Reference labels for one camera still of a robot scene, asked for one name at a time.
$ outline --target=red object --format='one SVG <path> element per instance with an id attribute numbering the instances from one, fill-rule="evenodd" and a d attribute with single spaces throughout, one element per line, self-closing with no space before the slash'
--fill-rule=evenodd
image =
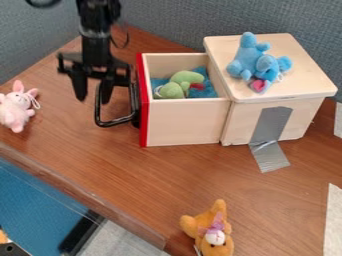
<path id="1" fill-rule="evenodd" d="M 147 85 L 144 71 L 142 53 L 137 54 L 137 78 L 140 90 L 140 146 L 147 146 L 148 115 L 150 110 L 150 100 L 147 93 Z"/>
<path id="2" fill-rule="evenodd" d="M 203 91 L 204 90 L 204 84 L 191 84 L 190 88 L 195 88 L 197 90 Z"/>
<path id="3" fill-rule="evenodd" d="M 261 92 L 266 86 L 266 83 L 264 80 L 255 80 L 252 82 L 251 87 L 257 91 L 257 92 Z"/>

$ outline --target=black cable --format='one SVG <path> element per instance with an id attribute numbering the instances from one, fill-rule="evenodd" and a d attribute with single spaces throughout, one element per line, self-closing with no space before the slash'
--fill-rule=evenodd
<path id="1" fill-rule="evenodd" d="M 53 7 L 57 4 L 59 4 L 62 0 L 51 0 L 50 2 L 47 2 L 47 3 L 37 3 L 35 2 L 34 0 L 25 0 L 26 3 L 28 3 L 29 5 L 35 7 L 35 8 L 40 8 L 40 9 L 43 9 L 43 8 L 50 8 L 50 7 Z"/>

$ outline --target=wooden box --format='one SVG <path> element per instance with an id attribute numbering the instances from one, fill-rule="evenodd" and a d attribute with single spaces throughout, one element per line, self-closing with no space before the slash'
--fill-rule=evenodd
<path id="1" fill-rule="evenodd" d="M 232 78 L 226 71 L 234 59 L 241 36 L 206 37 L 204 45 L 232 102 L 221 142 L 224 146 L 248 144 L 264 108 L 288 107 L 292 114 L 280 140 L 304 136 L 325 97 L 337 88 L 290 34 L 257 35 L 258 42 L 270 42 L 267 54 L 288 56 L 293 68 L 282 82 L 274 83 L 264 94 L 254 93 L 245 81 Z"/>
<path id="2" fill-rule="evenodd" d="M 218 98 L 155 100 L 151 78 L 170 78 L 181 70 L 206 66 Z M 230 100 L 210 58 L 204 53 L 145 53 L 137 56 L 140 87 L 140 145 L 218 143 Z"/>

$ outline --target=stuffed animal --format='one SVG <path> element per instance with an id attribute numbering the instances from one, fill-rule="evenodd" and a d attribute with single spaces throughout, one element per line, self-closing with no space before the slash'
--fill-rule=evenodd
<path id="1" fill-rule="evenodd" d="M 0 244 L 7 244 L 9 242 L 8 236 L 5 231 L 2 230 L 0 226 Z"/>
<path id="2" fill-rule="evenodd" d="M 24 93 L 24 85 L 17 80 L 13 84 L 13 92 L 4 95 L 0 94 L 0 124 L 12 129 L 15 133 L 23 131 L 25 124 L 30 117 L 35 115 L 32 105 L 39 109 L 40 105 L 35 97 L 38 89 L 31 89 Z"/>
<path id="3" fill-rule="evenodd" d="M 269 43 L 258 44 L 253 33 L 245 32 L 234 60 L 227 66 L 227 72 L 245 81 L 256 77 L 260 81 L 252 82 L 251 89 L 259 93 L 265 92 L 282 72 L 292 68 L 292 61 L 288 57 L 276 59 L 264 53 L 270 48 Z"/>
<path id="4" fill-rule="evenodd" d="M 216 200 L 210 210 L 195 217 L 184 215 L 180 219 L 182 230 L 195 239 L 203 256 L 232 256 L 234 243 L 227 222 L 227 206 L 224 200 Z"/>
<path id="5" fill-rule="evenodd" d="M 154 90 L 155 99 L 183 99 L 189 94 L 190 88 L 204 89 L 204 76 L 192 71 L 179 71 L 174 74 L 170 82 L 158 86 Z"/>

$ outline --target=box lid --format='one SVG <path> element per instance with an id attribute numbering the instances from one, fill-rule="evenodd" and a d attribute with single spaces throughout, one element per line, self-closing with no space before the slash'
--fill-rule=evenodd
<path id="1" fill-rule="evenodd" d="M 273 83 L 264 94 L 253 92 L 248 88 L 246 81 L 233 78 L 226 71 L 227 65 L 234 59 L 238 50 L 240 35 L 204 38 L 206 51 L 233 101 L 254 103 L 335 95 L 336 86 L 292 35 L 256 36 L 258 42 L 271 43 L 271 49 L 267 54 L 274 57 L 288 56 L 293 61 L 293 67 L 284 75 L 283 81 Z"/>

